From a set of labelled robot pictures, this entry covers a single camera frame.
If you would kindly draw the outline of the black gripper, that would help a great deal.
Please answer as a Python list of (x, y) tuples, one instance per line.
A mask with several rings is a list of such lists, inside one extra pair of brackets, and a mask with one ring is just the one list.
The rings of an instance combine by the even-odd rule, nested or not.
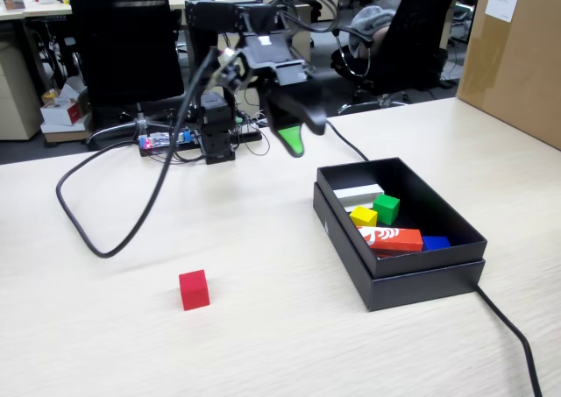
[(280, 86), (275, 94), (262, 96), (268, 127), (292, 157), (301, 157), (302, 125), (316, 135), (325, 132), (327, 114), (321, 84), (307, 81), (304, 60), (293, 57), (281, 33), (246, 36), (241, 54), (257, 76)]

